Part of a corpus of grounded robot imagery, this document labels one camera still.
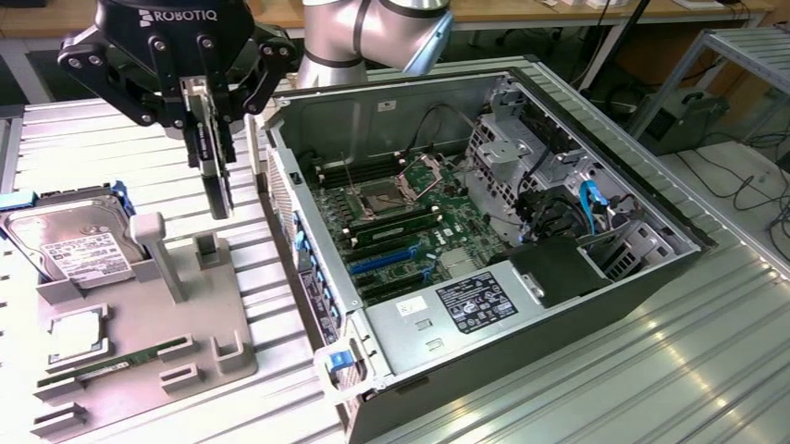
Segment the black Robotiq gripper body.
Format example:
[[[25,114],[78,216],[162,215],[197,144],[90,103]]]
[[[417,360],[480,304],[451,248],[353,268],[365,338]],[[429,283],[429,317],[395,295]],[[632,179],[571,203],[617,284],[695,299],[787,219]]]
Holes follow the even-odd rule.
[[[94,28],[102,42],[134,62],[157,88],[162,80],[202,77],[213,94],[226,94],[226,70],[253,34],[241,1],[98,1]]]

